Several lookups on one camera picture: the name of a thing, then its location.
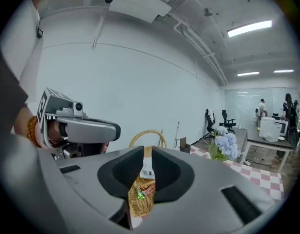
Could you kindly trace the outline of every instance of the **checkered tablecloth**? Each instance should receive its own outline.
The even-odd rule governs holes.
[[[190,154],[210,159],[210,154],[208,151],[199,149],[195,146],[191,146]],[[284,198],[281,174],[241,165],[230,160],[225,161],[224,164],[229,166],[234,171],[240,173],[242,176],[249,179],[256,185],[262,187],[275,201],[280,201]],[[132,213],[130,213],[130,216],[133,228],[139,226],[142,221],[147,218],[147,216],[133,217]]]

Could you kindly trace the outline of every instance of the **fluorescent light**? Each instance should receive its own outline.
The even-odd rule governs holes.
[[[253,23],[250,25],[242,26],[240,28],[228,30],[228,35],[229,37],[233,37],[239,34],[243,34],[249,31],[257,30],[257,29],[263,29],[263,28],[270,28],[272,26],[272,21],[262,21],[262,22],[257,22]]]
[[[259,72],[251,72],[251,73],[243,73],[243,74],[238,74],[238,76],[250,76],[250,75],[258,75]]]
[[[275,70],[273,73],[291,73],[294,72],[293,69],[283,69],[283,70]]]

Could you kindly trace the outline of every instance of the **flower bouquet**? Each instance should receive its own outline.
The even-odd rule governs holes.
[[[235,160],[239,156],[237,138],[223,126],[214,128],[215,138],[209,148],[211,159],[224,162],[228,159]]]

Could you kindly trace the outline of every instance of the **basket handle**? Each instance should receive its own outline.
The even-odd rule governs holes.
[[[133,139],[131,140],[130,144],[129,144],[129,147],[132,147],[135,145],[136,141],[144,134],[147,134],[147,133],[154,133],[154,134],[157,134],[161,137],[161,146],[163,147],[163,144],[165,145],[165,148],[167,148],[167,144],[166,144],[166,140],[164,138],[164,136],[159,132],[159,131],[156,131],[156,130],[146,130],[146,131],[143,131],[141,133],[138,133],[136,136],[133,137]]]

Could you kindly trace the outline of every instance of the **wicker basket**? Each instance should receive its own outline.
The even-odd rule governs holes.
[[[167,148],[166,140],[164,136],[155,130],[147,130],[143,131],[139,134],[137,134],[132,141],[130,142],[129,146],[132,147],[135,145],[138,138],[140,138],[142,135],[147,133],[155,133],[158,134],[161,137],[161,146],[163,147],[165,145],[165,148]],[[151,157],[152,156],[152,147],[145,147],[144,148],[144,157]],[[141,178],[140,175],[135,180],[134,184],[130,188],[128,192],[128,202],[129,207],[131,209],[131,212],[134,217],[141,217],[144,215],[147,215],[152,209],[154,205],[154,194],[155,189],[147,196],[145,196],[144,199],[137,199],[138,197],[138,188],[147,188],[148,186],[155,184],[155,179],[144,179]]]

